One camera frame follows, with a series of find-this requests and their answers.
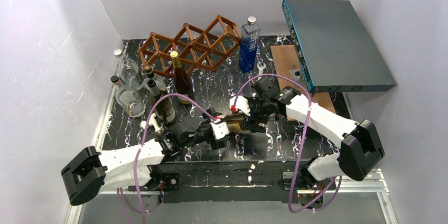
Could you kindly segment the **dark bottle black cap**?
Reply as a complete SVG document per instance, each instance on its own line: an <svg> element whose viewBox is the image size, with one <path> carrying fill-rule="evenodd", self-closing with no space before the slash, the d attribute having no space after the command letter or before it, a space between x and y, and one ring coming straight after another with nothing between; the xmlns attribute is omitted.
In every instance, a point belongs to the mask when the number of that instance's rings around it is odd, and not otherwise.
<svg viewBox="0 0 448 224"><path fill-rule="evenodd" d="M225 122L230 133L240 133L250 131L246 125L247 116L244 113L222 114L218 118Z"/></svg>

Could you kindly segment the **dark bottle grey cap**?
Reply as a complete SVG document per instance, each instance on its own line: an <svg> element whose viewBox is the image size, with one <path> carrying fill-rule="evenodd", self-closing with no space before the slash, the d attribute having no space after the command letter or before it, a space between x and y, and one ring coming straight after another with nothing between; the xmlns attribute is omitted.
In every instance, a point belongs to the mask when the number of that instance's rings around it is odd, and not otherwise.
<svg viewBox="0 0 448 224"><path fill-rule="evenodd" d="M149 101L151 105L154 105L158 100L167 95L166 91L158 88L156 82L153 79L148 80L147 86L149 90ZM174 124L176 121L176 113L170 97L162 100L157 105L157 107L155 108L155 113L158 119L164 122L167 127Z"/></svg>

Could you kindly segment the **dark wine bottle gold cap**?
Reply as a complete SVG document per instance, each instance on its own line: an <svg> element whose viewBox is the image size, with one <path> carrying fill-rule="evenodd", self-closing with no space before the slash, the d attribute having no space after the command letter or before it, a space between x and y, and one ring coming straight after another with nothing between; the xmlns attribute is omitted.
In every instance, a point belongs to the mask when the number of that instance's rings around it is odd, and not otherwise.
<svg viewBox="0 0 448 224"><path fill-rule="evenodd" d="M185 69L182 67L178 52L172 51L170 53L170 57L174 68L174 86L176 92L187 96L191 100L194 100L195 97L192 81Z"/></svg>

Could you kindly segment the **blue transparent bottle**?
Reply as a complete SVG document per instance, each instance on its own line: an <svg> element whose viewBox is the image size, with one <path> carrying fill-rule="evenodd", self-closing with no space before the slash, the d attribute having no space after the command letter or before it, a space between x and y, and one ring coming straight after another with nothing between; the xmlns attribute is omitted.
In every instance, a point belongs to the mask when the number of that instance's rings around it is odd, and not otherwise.
<svg viewBox="0 0 448 224"><path fill-rule="evenodd" d="M255 58L258 50L260 26L254 16L247 19L241 28L241 43L239 51L239 68L242 73L250 72L255 67Z"/></svg>

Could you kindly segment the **clear bottle white gold label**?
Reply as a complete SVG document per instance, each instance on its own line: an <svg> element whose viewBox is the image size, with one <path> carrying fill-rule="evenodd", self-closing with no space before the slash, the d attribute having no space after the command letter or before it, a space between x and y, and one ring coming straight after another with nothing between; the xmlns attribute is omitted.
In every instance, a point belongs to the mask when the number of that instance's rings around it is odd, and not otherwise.
<svg viewBox="0 0 448 224"><path fill-rule="evenodd" d="M119 76L110 77L116 89L115 99L129 117L140 117L145 113L145 106L138 92L123 83Z"/></svg>

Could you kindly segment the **clear bottle silver cap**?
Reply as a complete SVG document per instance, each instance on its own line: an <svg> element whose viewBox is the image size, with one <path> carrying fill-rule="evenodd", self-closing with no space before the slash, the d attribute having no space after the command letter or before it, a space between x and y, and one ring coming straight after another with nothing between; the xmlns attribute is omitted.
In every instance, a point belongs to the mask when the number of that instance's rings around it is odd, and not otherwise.
<svg viewBox="0 0 448 224"><path fill-rule="evenodd" d="M118 59L118 76L129 87L141 90L144 87L143 78L139 72L138 64L125 56L122 49L116 49L114 56Z"/></svg>

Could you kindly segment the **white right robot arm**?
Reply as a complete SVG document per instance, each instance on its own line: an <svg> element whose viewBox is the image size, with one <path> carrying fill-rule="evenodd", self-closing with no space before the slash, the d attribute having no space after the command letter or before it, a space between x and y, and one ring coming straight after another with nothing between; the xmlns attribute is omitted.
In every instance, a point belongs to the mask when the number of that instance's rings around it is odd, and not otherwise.
<svg viewBox="0 0 448 224"><path fill-rule="evenodd" d="M282 115L303 123L304 129L329 139L339 151L324 157L310 159L298 171L296 178L311 187L313 184L346 175L362 181L385 156L374 123L367 119L356 122L341 117L308 99L308 91L301 85L279 89L269 80L270 74L253 77L250 85L256 97L242 97L241 92L230 100L233 112L245 114L248 128L254 132L270 116Z"/></svg>

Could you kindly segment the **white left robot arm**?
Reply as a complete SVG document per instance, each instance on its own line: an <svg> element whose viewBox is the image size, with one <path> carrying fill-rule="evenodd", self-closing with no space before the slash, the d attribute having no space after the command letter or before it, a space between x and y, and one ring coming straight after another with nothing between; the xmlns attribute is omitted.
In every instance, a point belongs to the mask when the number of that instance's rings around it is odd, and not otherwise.
<svg viewBox="0 0 448 224"><path fill-rule="evenodd" d="M144 145L118 150L98 151L83 148L62 170L61 176L72 206L82 205L99 193L139 184L147 186L155 175L155 166L173 161L186 147L207 142L214 149L225 147L229 129L225 115L213 108L208 112L215 121L206 119L197 128L187 120L172 125Z"/></svg>

